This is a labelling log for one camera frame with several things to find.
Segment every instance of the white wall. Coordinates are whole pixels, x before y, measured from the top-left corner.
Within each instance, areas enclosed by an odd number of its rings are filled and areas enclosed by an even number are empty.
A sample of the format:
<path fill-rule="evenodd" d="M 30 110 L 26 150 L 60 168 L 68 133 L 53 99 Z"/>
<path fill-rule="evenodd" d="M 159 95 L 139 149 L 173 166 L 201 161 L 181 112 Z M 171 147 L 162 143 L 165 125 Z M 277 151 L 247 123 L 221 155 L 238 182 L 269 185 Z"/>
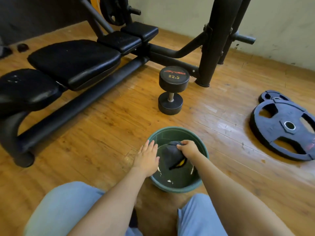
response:
<path fill-rule="evenodd" d="M 195 37 L 209 21 L 214 0 L 129 0 L 142 11 L 133 19 Z M 315 0 L 252 0 L 239 27 L 256 37 L 238 49 L 315 70 Z"/>

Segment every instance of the black metal frame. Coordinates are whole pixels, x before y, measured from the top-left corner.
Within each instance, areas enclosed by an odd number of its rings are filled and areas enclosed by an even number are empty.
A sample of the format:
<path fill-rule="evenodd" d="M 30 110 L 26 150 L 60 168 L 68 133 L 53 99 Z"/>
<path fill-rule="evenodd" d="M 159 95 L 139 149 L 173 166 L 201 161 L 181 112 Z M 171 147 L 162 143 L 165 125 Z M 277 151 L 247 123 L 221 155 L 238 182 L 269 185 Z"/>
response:
<path fill-rule="evenodd" d="M 105 35 L 100 26 L 108 33 L 114 31 L 88 0 L 79 1 L 85 6 L 88 13 L 88 22 L 97 37 Z M 126 24 L 132 24 L 131 13 L 140 15 L 141 11 L 130 7 L 128 0 L 118 0 L 118 2 Z M 242 41 L 243 39 L 244 42 L 251 44 L 254 41 L 251 37 L 241 36 L 237 31 L 234 31 L 238 29 L 249 2 L 250 0 L 215 0 L 209 23 L 205 25 L 203 32 L 182 49 L 174 51 L 154 44 L 143 43 L 141 47 L 132 52 L 138 57 L 90 87 L 19 136 L 17 135 L 18 128 L 29 112 L 20 112 L 0 119 L 1 145 L 13 157 L 14 162 L 18 166 L 31 166 L 34 163 L 34 155 L 30 150 L 37 143 L 75 117 L 149 60 L 164 66 L 176 65 L 183 67 L 187 69 L 191 76 L 197 78 L 196 83 L 198 85 L 209 87 L 215 67 L 219 59 L 223 62 L 232 41 L 235 39 Z M 201 45 L 202 56 L 199 67 L 178 60 L 178 58 L 189 54 Z"/>

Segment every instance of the light blue pants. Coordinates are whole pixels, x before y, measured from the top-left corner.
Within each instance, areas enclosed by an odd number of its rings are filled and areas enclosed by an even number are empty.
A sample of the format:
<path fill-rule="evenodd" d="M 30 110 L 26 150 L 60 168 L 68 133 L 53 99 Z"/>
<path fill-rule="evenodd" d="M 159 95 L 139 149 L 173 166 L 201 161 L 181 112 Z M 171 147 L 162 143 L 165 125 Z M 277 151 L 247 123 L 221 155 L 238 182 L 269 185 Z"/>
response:
<path fill-rule="evenodd" d="M 26 236 L 66 236 L 103 191 L 83 182 L 71 182 L 50 191 L 29 219 Z M 178 209 L 178 235 L 226 236 L 211 203 L 205 194 L 195 194 L 190 201 Z M 137 228 L 128 228 L 126 236 L 142 236 Z"/>

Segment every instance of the dumbbell handle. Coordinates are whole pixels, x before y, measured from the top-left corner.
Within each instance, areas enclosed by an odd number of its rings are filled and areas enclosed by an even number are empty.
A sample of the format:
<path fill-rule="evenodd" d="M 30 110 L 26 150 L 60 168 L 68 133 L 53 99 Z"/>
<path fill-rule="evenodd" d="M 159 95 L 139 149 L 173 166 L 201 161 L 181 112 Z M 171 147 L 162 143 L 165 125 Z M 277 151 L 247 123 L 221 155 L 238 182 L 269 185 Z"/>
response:
<path fill-rule="evenodd" d="M 173 102 L 174 101 L 174 93 L 169 93 L 168 101 L 169 102 Z"/>

